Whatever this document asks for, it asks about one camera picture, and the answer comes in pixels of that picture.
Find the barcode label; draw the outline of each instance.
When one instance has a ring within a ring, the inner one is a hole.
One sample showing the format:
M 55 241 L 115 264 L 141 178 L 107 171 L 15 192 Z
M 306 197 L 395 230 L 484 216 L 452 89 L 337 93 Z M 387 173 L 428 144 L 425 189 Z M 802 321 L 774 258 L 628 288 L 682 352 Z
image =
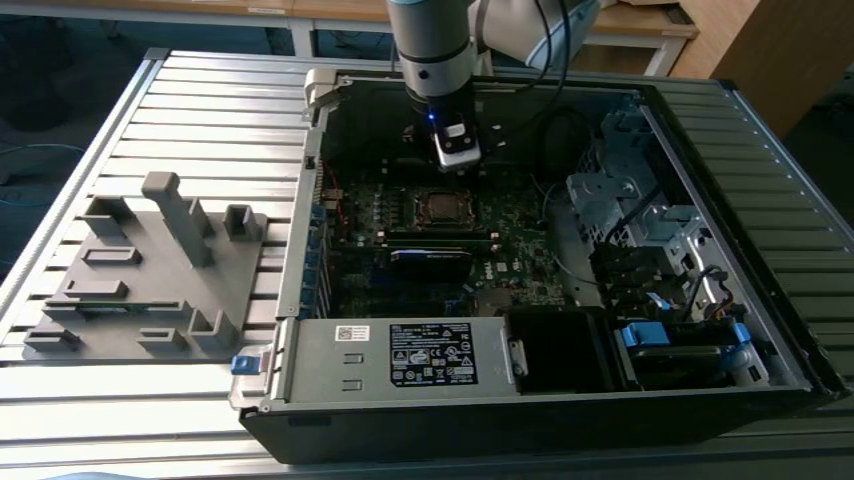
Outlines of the barcode label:
M 371 327 L 367 325 L 339 325 L 335 327 L 337 342 L 367 342 L 371 340 Z

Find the motherboard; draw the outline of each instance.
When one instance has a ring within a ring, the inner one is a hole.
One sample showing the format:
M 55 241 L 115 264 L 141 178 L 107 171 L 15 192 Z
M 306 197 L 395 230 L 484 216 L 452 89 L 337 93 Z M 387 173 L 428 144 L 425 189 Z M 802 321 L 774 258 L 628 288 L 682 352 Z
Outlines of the motherboard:
M 333 314 L 493 316 L 516 304 L 564 305 L 546 193 L 508 165 L 464 176 L 413 158 L 330 167 Z

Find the blue release button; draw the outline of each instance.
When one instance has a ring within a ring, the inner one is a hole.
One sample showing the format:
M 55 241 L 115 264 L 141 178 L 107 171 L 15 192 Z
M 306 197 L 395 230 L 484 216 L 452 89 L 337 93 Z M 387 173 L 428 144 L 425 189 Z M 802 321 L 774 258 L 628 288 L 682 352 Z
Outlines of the blue release button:
M 262 357 L 235 355 L 231 359 L 233 375 L 258 375 L 262 373 Z
M 628 347 L 664 347 L 670 338 L 662 322 L 633 322 L 622 330 Z

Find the floor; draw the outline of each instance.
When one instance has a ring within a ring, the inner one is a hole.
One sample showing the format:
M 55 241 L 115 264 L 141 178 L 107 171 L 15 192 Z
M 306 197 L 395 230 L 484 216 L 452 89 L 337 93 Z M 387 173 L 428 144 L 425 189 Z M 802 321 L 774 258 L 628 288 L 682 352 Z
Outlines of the floor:
M 71 120 L 39 133 L 13 130 L 0 120 L 0 279 L 11 268 L 78 160 L 70 150 L 2 151 L 18 144 L 65 143 L 86 147 L 134 74 L 146 50 L 170 47 L 235 53 L 293 54 L 290 36 L 247 27 L 123 22 L 110 39 L 94 20 L 65 21 L 74 64 L 54 75 L 61 96 L 73 107 Z M 333 57 L 389 58 L 390 35 L 326 32 L 321 53 Z M 814 110 L 786 144 L 844 216 L 854 219 L 849 195 L 854 169 L 854 113 L 837 106 Z

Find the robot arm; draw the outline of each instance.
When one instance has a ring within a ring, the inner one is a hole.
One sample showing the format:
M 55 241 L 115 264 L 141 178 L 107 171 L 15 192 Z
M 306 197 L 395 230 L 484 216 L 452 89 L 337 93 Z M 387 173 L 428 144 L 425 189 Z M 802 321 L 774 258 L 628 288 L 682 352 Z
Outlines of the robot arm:
M 472 6 L 464 0 L 387 0 L 408 90 L 444 171 L 464 169 L 481 160 L 473 33 L 480 47 L 493 48 L 540 69 L 561 67 L 562 61 L 556 59 L 566 58 L 568 48 L 561 1 L 569 12 L 574 56 L 600 11 L 598 0 L 478 0 Z

